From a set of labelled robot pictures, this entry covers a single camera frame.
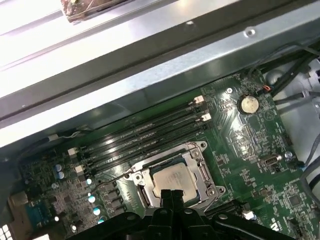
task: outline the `silver metal panel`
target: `silver metal panel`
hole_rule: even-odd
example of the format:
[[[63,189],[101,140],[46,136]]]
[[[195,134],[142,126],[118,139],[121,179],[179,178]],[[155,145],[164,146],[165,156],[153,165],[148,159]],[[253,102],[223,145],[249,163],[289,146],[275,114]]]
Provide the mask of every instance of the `silver metal panel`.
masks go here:
[[[0,79],[5,87],[0,88],[0,97],[237,1],[134,0],[77,25],[60,16],[4,34]]]
[[[187,2],[188,7],[191,7],[192,3],[194,3],[191,0]],[[181,11],[182,3],[186,3],[186,1],[174,3],[178,4],[175,11]],[[125,99],[123,96],[139,96],[139,99],[133,98],[138,105],[132,103],[132,107],[136,110],[142,110],[145,107],[152,106],[165,99],[224,77],[227,74],[234,73],[257,61],[261,56],[268,54],[279,46],[320,34],[319,9],[320,2],[317,1],[254,26],[254,34],[251,36],[248,36],[248,32],[239,32],[73,101],[4,127],[0,129],[0,135],[6,137],[0,139],[0,147],[102,105],[104,105],[102,108],[96,109],[102,112],[93,110],[88,114],[112,116],[113,113],[105,112],[104,108],[108,109],[109,104],[107,103],[110,103],[110,105],[118,104]],[[178,14],[178,19],[187,18],[183,12]],[[205,12],[205,9],[198,9],[197,13],[199,14],[200,12]],[[133,113],[128,107],[124,107],[124,109],[129,113]]]

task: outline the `cpu socket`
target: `cpu socket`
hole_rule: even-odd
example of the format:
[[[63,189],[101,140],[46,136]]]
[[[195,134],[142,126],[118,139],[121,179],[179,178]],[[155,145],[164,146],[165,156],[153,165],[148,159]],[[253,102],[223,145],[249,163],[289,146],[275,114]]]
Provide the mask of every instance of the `cpu socket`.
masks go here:
[[[137,186],[145,208],[160,207],[161,190],[183,190],[185,207],[206,210],[225,192],[216,186],[202,152],[205,141],[187,142],[134,164],[125,177]]]

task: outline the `green circuit board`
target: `green circuit board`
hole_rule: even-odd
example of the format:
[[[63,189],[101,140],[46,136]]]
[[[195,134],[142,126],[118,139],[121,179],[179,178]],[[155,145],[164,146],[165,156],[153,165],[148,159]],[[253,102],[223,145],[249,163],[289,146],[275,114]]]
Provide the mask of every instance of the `green circuit board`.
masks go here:
[[[212,208],[236,199],[249,204],[257,224],[297,239],[317,239],[315,205],[300,185],[302,171],[290,166],[297,158],[271,95],[256,97],[255,113],[239,111],[239,99],[254,95],[263,85],[259,72],[250,78],[237,73],[25,159],[20,169],[27,207],[41,205],[41,210],[29,210],[33,227],[49,225],[63,212],[65,237],[70,237],[124,211],[143,216],[136,186],[122,178],[100,187],[94,203],[88,201],[89,195],[147,156],[188,141],[206,141],[203,156],[214,183],[226,188]],[[198,96],[204,102],[190,105]],[[195,123],[208,112],[209,121]],[[117,143],[112,147],[116,155],[107,148],[111,140]],[[264,164],[262,159],[273,155],[277,163]],[[75,171],[80,165],[86,168],[86,181]],[[98,215],[93,214],[96,207]],[[39,211],[42,219],[34,213]],[[81,226],[73,231],[70,225],[76,222]]]

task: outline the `motherboard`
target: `motherboard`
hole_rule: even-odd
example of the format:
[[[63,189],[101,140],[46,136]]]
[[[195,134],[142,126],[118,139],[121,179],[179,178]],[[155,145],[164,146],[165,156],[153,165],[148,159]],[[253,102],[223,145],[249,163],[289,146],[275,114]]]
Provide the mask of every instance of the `motherboard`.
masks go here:
[[[319,211],[259,71],[237,73],[24,159],[34,231],[71,237],[183,190],[208,218],[229,212],[300,240],[317,239]]]

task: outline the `integrated circuit chip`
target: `integrated circuit chip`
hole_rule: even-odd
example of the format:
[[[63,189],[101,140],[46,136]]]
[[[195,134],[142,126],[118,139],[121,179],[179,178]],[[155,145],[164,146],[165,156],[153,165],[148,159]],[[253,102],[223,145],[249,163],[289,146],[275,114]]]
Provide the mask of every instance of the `integrated circuit chip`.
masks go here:
[[[289,197],[289,202],[292,207],[295,207],[301,203],[301,198],[299,195],[294,195],[294,196]]]
[[[153,192],[157,198],[161,197],[162,189],[183,190],[185,203],[197,197],[196,178],[183,162],[156,172],[153,174],[153,182]]]

